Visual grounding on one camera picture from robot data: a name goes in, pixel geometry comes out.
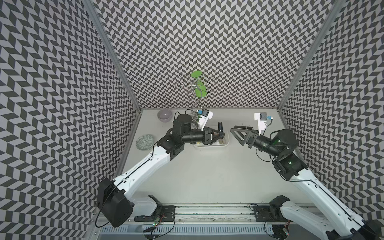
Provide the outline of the white plastic storage box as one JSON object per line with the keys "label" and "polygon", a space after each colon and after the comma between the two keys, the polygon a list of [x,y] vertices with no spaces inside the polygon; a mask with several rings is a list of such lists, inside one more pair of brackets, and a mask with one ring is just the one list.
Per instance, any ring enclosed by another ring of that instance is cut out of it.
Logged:
{"label": "white plastic storage box", "polygon": [[211,145],[204,145],[202,143],[197,143],[193,145],[196,149],[206,149],[206,148],[224,148],[227,147],[230,143],[230,138],[228,136],[229,132],[225,132],[225,136],[223,139],[218,140],[215,143],[212,143]]}

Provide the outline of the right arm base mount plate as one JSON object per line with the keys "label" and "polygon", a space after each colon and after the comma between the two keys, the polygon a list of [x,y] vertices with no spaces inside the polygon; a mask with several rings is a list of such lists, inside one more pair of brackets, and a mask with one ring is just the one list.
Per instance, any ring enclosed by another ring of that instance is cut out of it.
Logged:
{"label": "right arm base mount plate", "polygon": [[288,222],[289,220],[284,218],[280,208],[275,206],[251,206],[251,210],[254,212],[256,222]]}

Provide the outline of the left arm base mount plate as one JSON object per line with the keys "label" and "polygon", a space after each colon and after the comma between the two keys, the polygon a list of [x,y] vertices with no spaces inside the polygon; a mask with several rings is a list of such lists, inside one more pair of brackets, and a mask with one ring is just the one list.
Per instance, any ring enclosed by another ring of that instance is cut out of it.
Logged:
{"label": "left arm base mount plate", "polygon": [[162,222],[173,222],[175,220],[176,206],[157,207],[150,216],[134,217],[135,222],[154,222],[157,218],[163,219]]}

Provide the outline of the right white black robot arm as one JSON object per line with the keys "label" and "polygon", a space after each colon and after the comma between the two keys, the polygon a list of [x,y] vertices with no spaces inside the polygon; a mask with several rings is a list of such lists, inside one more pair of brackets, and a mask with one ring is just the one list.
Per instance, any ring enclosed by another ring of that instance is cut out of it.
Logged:
{"label": "right white black robot arm", "polygon": [[299,142],[292,130],[276,131],[273,138],[260,135],[251,127],[235,126],[230,132],[242,146],[255,147],[272,156],[272,164],[280,177],[296,186],[324,215],[319,217],[280,195],[270,201],[274,219],[281,217],[294,222],[322,240],[382,238],[379,221],[364,220],[348,208],[294,154]]}

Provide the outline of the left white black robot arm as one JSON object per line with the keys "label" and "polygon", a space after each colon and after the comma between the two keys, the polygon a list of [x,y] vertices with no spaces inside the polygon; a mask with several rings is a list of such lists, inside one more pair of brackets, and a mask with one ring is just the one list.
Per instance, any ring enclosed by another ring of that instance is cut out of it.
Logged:
{"label": "left white black robot arm", "polygon": [[198,128],[192,129],[193,119],[188,114],[180,114],[173,121],[173,127],[154,143],[151,153],[127,172],[113,180],[104,179],[98,186],[97,207],[108,224],[114,228],[124,224],[130,217],[155,220],[163,213],[163,204],[153,195],[134,198],[134,193],[162,166],[180,154],[185,144],[212,145],[225,136],[223,123],[217,129],[206,126],[207,118],[201,117]]}

